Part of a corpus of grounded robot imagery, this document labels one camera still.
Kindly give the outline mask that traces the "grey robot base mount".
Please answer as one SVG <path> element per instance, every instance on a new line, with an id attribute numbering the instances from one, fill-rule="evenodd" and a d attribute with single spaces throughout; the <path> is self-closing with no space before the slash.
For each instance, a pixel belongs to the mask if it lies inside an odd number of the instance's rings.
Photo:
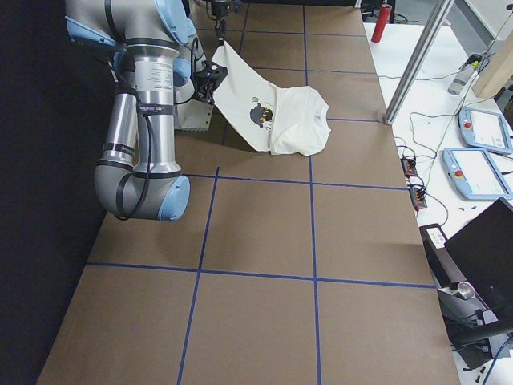
<path id="1" fill-rule="evenodd" d="M 197 100 L 175 105 L 174 128 L 188 132 L 206 132 L 211 123 L 213 106 Z"/>

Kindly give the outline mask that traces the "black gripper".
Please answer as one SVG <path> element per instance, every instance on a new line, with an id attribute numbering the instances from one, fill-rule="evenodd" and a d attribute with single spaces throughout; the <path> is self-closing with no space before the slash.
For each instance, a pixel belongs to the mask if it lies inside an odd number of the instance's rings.
<path id="1" fill-rule="evenodd" d="M 226 17 L 216 18 L 215 32 L 218 40 L 224 40 L 226 34 Z"/>
<path id="2" fill-rule="evenodd" d="M 205 59 L 202 63 L 204 68 L 197 71 L 193 76 L 195 86 L 193 98 L 202 103 L 213 105 L 215 103 L 214 92 L 227 77 L 228 68 L 209 59 Z"/>

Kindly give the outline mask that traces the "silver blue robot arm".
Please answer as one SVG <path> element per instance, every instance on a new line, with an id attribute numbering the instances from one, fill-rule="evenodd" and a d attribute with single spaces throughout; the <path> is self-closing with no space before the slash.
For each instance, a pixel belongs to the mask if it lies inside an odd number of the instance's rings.
<path id="1" fill-rule="evenodd" d="M 175 133 L 208 128 L 227 69 L 206 57 L 185 1 L 69 1 L 66 22 L 73 43 L 108 54 L 116 84 L 99 201 L 121 220 L 178 220 L 190 182 Z"/>
<path id="2" fill-rule="evenodd" d="M 226 34 L 226 18 L 232 12 L 238 13 L 243 2 L 239 0 L 206 0 L 205 2 L 207 16 L 215 23 L 214 29 L 218 44 L 223 46 Z"/>

